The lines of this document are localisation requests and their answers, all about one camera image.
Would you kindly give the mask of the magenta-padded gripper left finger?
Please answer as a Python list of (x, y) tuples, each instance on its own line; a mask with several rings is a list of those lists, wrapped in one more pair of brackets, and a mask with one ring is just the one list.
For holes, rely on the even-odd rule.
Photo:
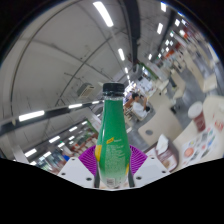
[(98, 188), (100, 178), (94, 152), (95, 147), (92, 146), (79, 157), (71, 157), (58, 176), (84, 188)]

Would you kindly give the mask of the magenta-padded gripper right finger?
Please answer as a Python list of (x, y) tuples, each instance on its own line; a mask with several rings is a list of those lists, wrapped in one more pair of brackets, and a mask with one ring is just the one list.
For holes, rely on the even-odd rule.
[(131, 146), (128, 182), (131, 188), (140, 188), (157, 181), (170, 172), (156, 156), (147, 156), (141, 150)]

